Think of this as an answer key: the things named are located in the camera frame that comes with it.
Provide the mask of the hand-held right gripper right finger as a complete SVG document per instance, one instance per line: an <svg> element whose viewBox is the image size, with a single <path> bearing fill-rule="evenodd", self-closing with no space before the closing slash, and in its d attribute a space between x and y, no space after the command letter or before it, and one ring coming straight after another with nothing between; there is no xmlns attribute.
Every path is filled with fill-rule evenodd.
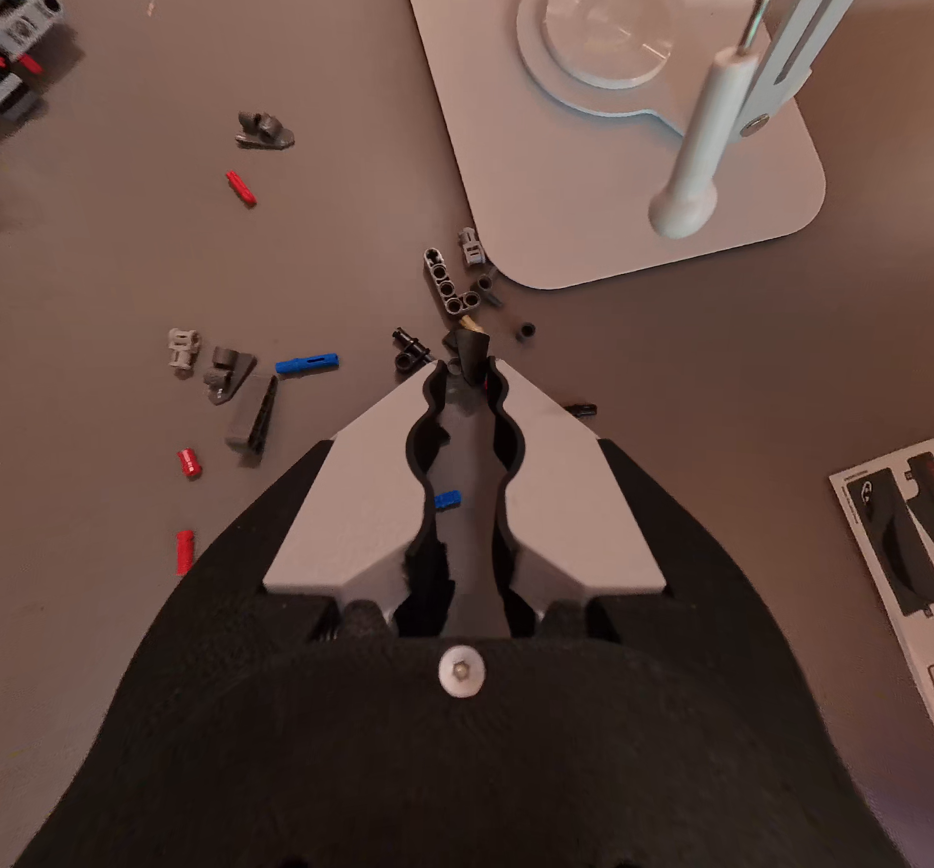
<svg viewBox="0 0 934 868"><path fill-rule="evenodd" d="M600 439L519 371L490 358L497 492L494 565L519 598L660 594L662 571Z"/></svg>

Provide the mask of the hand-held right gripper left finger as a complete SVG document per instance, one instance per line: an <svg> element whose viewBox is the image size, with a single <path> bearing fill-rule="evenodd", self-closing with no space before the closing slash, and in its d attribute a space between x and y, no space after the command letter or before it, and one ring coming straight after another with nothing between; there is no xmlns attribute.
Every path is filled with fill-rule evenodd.
<svg viewBox="0 0 934 868"><path fill-rule="evenodd" d="M264 578L270 594L408 596L405 552L425 517L426 491L407 442L430 413L425 366L333 437L320 471Z"/></svg>

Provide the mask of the lego pieces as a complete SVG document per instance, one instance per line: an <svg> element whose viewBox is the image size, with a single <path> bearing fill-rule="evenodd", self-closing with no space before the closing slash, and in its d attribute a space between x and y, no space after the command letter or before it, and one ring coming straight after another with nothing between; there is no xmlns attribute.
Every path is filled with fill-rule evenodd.
<svg viewBox="0 0 934 868"><path fill-rule="evenodd" d="M459 244L463 250L468 266L484 264L485 253L473 228L466 227L459 231ZM457 319L478 306L481 297L477 291L469 290L457 293L457 288L450 283L447 265L443 255L438 249L426 249L424 263L430 275L433 286L442 299L448 314ZM396 359L396 368L399 374L416 370L423 363L430 361L431 352L414 337L404 336L401 330L395 331L393 337L401 347ZM188 353L191 356L200 342L195 331L182 331L178 328L169 333L169 348L174 353L172 365L182 368L182 356ZM225 437L229 448L238 453L256 453L262 451L264 439L269 426L274 392L278 384L276 375L295 374L304 371L317 371L330 369L339 365L339 358L335 353L324 353L320 356L300 358L296 365L292 362L280 365L275 371L276 375L251 375L255 360L246 367L240 364L239 356L232 350L217 348L213 356L213 367L205 373L204 382L211 392L208 397L212 404L221 404L230 401L236 394L234 389L242 393L241 405L237 408L235 419L231 421L230 430ZM596 416L598 407L593 404L576 404L565 406L564 409L576 418L590 418ZM188 478L198 477L202 467L190 448L178 452L183 474ZM436 510L447 510L457 506L461 498L453 489L446 490L435 496ZM186 529L177 533L177 576L183 577L193 567L194 563L194 535L193 531Z"/></svg>

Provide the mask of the black curved lego wedge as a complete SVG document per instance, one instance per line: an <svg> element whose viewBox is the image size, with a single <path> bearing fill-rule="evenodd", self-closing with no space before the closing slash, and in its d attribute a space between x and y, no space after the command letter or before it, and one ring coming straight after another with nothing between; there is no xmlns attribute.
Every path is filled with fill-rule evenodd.
<svg viewBox="0 0 934 868"><path fill-rule="evenodd" d="M465 382L471 387L482 387L488 370L489 335L459 327L449 330L443 342L456 353Z"/></svg>

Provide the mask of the lego sticker sheet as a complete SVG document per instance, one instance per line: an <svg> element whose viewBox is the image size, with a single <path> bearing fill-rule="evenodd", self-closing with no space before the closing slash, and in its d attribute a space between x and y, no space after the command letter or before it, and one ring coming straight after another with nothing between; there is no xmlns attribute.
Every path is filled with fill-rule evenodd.
<svg viewBox="0 0 934 868"><path fill-rule="evenodd" d="M933 718L933 440L829 477Z"/></svg>

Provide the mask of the grey lego connector plate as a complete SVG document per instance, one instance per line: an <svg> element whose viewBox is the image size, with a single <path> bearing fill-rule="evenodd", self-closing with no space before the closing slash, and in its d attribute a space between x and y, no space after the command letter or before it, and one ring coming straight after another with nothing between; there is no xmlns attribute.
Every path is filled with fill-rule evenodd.
<svg viewBox="0 0 934 868"><path fill-rule="evenodd" d="M240 111L238 121L240 131L235 142L242 148L286 150L295 143L294 133L267 112Z"/></svg>

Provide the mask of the tray of sorted parts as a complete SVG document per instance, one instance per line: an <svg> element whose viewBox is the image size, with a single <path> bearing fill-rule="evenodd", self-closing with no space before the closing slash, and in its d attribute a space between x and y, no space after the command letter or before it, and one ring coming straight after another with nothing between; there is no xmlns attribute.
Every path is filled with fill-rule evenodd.
<svg viewBox="0 0 934 868"><path fill-rule="evenodd" d="M1 0L2 127L27 120L47 75L36 48L64 21L62 0Z"/></svg>

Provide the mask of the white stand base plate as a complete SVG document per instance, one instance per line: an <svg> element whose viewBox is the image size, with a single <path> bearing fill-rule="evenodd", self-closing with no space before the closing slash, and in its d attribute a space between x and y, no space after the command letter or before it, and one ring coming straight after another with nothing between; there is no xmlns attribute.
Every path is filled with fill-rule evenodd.
<svg viewBox="0 0 934 868"><path fill-rule="evenodd" d="M682 0L668 64L610 101L563 72L543 43L546 0L410 0L476 230L498 269L554 290L803 229L823 205L821 162L793 102L732 142L716 210L694 235L647 218L669 177L714 53L753 0Z"/></svg>

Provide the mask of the pale stand bracket with disc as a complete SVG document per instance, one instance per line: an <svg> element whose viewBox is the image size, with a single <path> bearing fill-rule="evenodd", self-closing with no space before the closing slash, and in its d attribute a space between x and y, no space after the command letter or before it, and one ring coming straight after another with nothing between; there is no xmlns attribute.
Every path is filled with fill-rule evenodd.
<svg viewBox="0 0 934 868"><path fill-rule="evenodd" d="M520 56L539 86L581 113L653 115L683 135L716 53L754 0L520 0Z"/></svg>

